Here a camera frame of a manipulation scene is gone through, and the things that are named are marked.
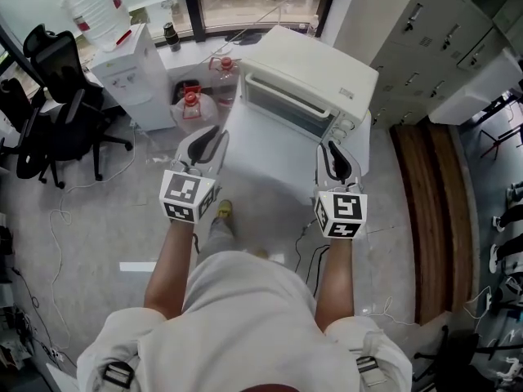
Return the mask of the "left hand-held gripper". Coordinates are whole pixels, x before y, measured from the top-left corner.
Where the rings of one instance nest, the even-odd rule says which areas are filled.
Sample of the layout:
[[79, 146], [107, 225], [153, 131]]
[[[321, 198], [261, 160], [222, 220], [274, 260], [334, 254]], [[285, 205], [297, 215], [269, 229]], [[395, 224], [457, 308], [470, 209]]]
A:
[[199, 129], [183, 139], [159, 192], [163, 213], [171, 220], [199, 223], [217, 197], [218, 175], [230, 135], [219, 126]]

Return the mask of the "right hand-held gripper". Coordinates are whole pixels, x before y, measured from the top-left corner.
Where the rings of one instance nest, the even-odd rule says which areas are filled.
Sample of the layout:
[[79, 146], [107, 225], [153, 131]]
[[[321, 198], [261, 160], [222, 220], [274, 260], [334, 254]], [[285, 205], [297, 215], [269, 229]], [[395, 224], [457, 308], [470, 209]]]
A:
[[367, 221], [360, 165], [333, 141], [317, 147], [314, 212], [326, 238], [354, 238]]

